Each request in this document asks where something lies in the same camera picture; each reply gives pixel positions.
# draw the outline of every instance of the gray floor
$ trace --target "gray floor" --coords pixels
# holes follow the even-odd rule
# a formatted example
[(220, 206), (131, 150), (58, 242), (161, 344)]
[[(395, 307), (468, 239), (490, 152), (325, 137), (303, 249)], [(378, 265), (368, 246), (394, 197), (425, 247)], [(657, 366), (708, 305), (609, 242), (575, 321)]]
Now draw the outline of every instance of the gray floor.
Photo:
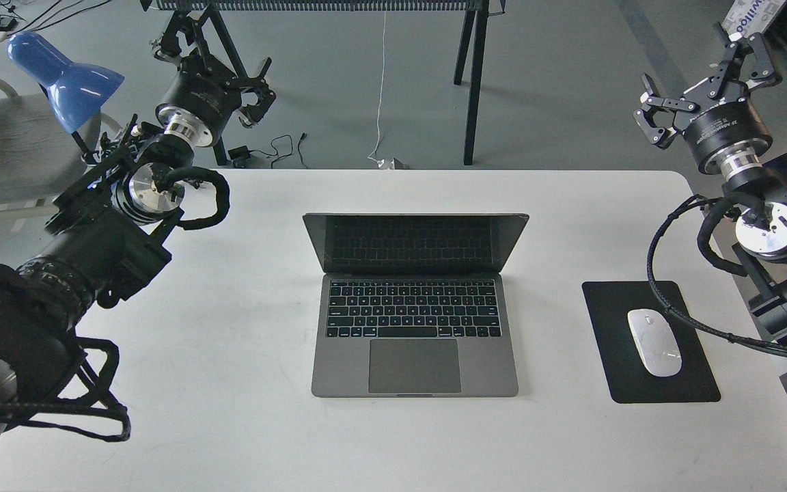
[[(50, 3), (18, 4), (18, 13), (32, 18)], [(643, 91), (642, 72), (655, 77), (665, 96), (709, 74), (723, 52), (713, 23), (730, 6), (710, 0), (509, 2), (506, 15), (491, 18), (488, 28), (472, 169), (674, 170), (694, 191), (718, 196), (720, 177), (698, 174), (680, 141), (665, 152), (650, 146), (631, 112)], [(107, 114), (124, 123), (132, 113), (154, 121), (175, 69), (152, 58), (149, 41), (168, 18), (115, 0), (42, 33), (72, 59), (126, 76), (104, 107)], [(228, 147), (272, 152), (273, 138), (304, 132), (309, 168), (375, 166), (366, 156), (376, 142), (383, 14), (227, 12), (224, 18), (249, 71), (271, 56), (268, 80), (278, 93), (253, 130), (231, 122)], [(451, 83), (461, 24), (457, 12), (387, 15), (378, 159), (397, 158), (412, 169), (463, 168), (468, 84)], [(212, 52), (223, 58), (215, 41)], [(777, 55), (784, 82), (753, 97), (775, 138), (766, 158), (787, 152), (787, 59)], [(0, 76), (22, 93), (38, 90), (10, 64), (2, 44)], [(287, 153), (288, 145), (278, 143)], [(196, 164), (213, 166), (210, 150), (200, 152)], [(269, 161), (254, 158), (250, 166)], [(275, 166), (302, 167), (296, 155)], [(26, 222), (19, 240), (0, 236), (0, 262), (19, 264), (38, 250), (43, 222)], [(743, 292), (749, 296), (749, 287)], [(787, 375), (784, 382), (787, 388)]]

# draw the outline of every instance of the mouse pad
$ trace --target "mouse pad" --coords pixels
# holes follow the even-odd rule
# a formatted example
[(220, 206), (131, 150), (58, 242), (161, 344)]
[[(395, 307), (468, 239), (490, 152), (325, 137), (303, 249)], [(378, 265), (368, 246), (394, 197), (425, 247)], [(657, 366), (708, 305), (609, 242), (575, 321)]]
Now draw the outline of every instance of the mouse pad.
[[(675, 282), (658, 282), (658, 286), (669, 302), (687, 312)], [(648, 282), (585, 282), (581, 289), (613, 400), (620, 404), (638, 404), (717, 402), (721, 399), (697, 332), (665, 313)], [(627, 312), (632, 309), (654, 309), (664, 314), (682, 355), (682, 370), (678, 374), (656, 377), (646, 370), (627, 324)]]

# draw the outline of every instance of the gray laptop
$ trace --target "gray laptop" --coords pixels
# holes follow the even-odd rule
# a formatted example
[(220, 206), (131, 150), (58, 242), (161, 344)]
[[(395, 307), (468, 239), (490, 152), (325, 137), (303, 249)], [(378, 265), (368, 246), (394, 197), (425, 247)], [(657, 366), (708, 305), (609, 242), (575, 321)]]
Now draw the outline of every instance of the gray laptop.
[(306, 214), (316, 396), (515, 396), (499, 272), (527, 215)]

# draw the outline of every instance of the tabletop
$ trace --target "tabletop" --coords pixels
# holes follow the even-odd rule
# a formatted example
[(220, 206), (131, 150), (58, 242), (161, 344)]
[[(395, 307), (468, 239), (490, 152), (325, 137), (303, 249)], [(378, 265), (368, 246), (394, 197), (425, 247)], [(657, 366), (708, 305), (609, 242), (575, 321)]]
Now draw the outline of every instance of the tabletop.
[[(132, 439), (18, 428), (1, 490), (787, 490), (787, 398), (769, 356), (700, 333), (721, 401), (619, 405), (581, 284), (644, 280), (654, 231), (690, 196), (673, 172), (225, 172), (232, 208), (176, 230), (173, 260), (133, 299), (96, 306)], [(188, 190), (187, 217), (210, 190)], [(322, 271), (309, 212), (525, 213), (503, 269), (515, 398), (316, 398)], [(674, 224), (657, 276), (694, 317), (757, 333), (730, 275)], [(104, 426), (96, 430), (108, 430)]]

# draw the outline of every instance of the white mouse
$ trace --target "white mouse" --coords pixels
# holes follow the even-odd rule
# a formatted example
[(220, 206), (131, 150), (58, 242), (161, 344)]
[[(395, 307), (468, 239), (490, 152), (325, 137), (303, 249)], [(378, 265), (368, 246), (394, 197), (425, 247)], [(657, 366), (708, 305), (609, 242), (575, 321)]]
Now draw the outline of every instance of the white mouse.
[(682, 368), (682, 355), (669, 323), (660, 312), (634, 309), (627, 314), (633, 341), (646, 370), (657, 377), (670, 377)]

